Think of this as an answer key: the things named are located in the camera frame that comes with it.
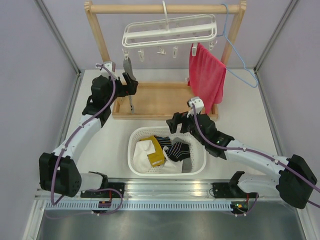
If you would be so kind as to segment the grey striped-cuff sock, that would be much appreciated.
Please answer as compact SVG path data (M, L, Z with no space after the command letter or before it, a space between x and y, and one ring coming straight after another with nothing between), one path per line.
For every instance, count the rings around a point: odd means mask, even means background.
M132 63L131 63L131 60L130 60L128 55L124 57L123 69L130 76L130 78L132 80L136 80L136 78L134 77L134 74L133 74ZM134 114L135 113L135 108L134 108L134 105L133 105L132 96L129 95L128 98L129 98L129 104L130 104L131 113Z
M176 160L180 160L182 162L182 173L190 173L192 170L192 160L190 154L190 145L183 139L175 138L172 143L179 147L178 153L174 153L174 157Z

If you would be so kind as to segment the black white-striped sock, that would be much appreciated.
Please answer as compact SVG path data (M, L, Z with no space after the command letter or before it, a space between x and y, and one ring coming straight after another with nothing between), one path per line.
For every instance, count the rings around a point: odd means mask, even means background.
M173 162L181 162L191 157L190 147L186 143L176 142L164 151L166 156Z
M164 147L170 147L172 145L172 141L171 139L166 136L166 137L161 137L161 136L157 136L157 135L154 135L153 136L157 142L159 143L160 147L163 149Z

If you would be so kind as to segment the yellow bear sock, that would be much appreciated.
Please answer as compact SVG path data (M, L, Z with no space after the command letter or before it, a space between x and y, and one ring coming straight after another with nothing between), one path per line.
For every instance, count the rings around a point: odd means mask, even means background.
M142 138L139 141L151 141L153 144L155 152L147 154L148 160L150 162L151 167L159 167L165 163L165 156L163 154L163 149L160 145L160 142L157 140L156 136L150 136L147 138Z

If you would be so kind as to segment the white sock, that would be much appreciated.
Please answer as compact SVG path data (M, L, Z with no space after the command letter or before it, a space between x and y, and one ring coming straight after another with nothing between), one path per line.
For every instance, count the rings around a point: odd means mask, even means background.
M155 152L156 150L151 140L137 142L133 154L132 167L141 174L148 172L151 169L148 155Z
M161 174L181 174L182 168L183 168L183 162L182 161L172 161L167 153L166 150L168 150L169 147L164 146L162 149L162 153L164 155L164 164L163 167L160 169Z

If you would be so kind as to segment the white plastic clip hanger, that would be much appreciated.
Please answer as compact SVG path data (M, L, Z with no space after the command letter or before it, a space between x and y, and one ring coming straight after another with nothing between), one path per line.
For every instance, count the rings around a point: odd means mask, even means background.
M172 57L178 55L180 45L191 45L191 55L197 55L200 43L215 43L217 22L213 14L198 14L168 18L165 2L162 3L164 19L128 24L122 36L124 59L136 49L141 62L145 60L145 48L158 48L158 55L166 55L165 47L172 47Z

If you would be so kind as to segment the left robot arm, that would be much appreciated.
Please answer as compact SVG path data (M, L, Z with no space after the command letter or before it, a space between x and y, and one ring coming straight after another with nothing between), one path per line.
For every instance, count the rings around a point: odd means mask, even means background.
M127 72L122 76L125 84L120 78L109 75L94 78L77 128L53 152L44 152L39 157L40 187L51 196L74 197L79 192L91 191L99 198L108 195L107 175L95 171L80 173L77 161L92 137L107 122L112 103L117 98L136 94L139 84L136 78Z

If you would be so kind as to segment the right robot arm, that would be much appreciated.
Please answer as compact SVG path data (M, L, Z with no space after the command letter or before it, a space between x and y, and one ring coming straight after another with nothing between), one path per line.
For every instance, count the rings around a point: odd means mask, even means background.
M258 175L237 171L228 182L229 193L240 198L244 194L281 198L297 209L309 204L313 191L319 191L318 180L303 157L279 156L251 148L216 128L206 114L174 113L166 120L172 134L191 134L205 150L216 158L237 162L259 171Z

